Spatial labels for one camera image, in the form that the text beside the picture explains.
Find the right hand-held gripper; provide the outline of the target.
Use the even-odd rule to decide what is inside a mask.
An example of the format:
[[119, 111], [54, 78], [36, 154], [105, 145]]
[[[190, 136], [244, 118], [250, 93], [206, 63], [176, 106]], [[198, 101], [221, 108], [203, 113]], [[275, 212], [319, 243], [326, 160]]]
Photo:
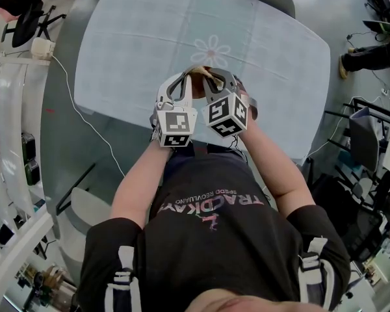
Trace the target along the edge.
[[205, 125], [222, 138], [235, 137], [247, 130], [249, 112], [254, 120], [257, 119], [257, 102], [250, 96], [240, 95], [230, 71], [211, 68], [209, 73], [215, 79], [204, 75], [202, 80], [207, 100], [201, 110]]

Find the person's right hand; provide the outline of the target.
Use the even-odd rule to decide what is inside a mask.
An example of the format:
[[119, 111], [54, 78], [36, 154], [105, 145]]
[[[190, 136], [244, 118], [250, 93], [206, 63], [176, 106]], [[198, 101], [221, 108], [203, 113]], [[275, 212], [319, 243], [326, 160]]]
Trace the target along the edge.
[[237, 86], [238, 86], [238, 88], [239, 88], [239, 93], [240, 93], [240, 95], [241, 95], [241, 96], [247, 96], [247, 97], [248, 97], [248, 93], [247, 93], [247, 91], [246, 91], [246, 89], [245, 89], [245, 87], [244, 87], [242, 81], [241, 81], [236, 75], [234, 75], [234, 78], [235, 78], [235, 80], [236, 80], [236, 82], [237, 82]]

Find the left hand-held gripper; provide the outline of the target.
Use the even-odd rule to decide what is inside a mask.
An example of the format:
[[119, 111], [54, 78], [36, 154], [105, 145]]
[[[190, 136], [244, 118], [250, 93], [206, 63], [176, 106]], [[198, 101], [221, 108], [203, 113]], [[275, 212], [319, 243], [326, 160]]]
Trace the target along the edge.
[[[183, 97], [174, 101], [169, 97], [177, 90]], [[192, 107], [192, 77], [177, 73], [159, 87], [150, 123], [151, 140], [163, 148], [182, 148], [189, 144], [196, 125], [197, 110]]]

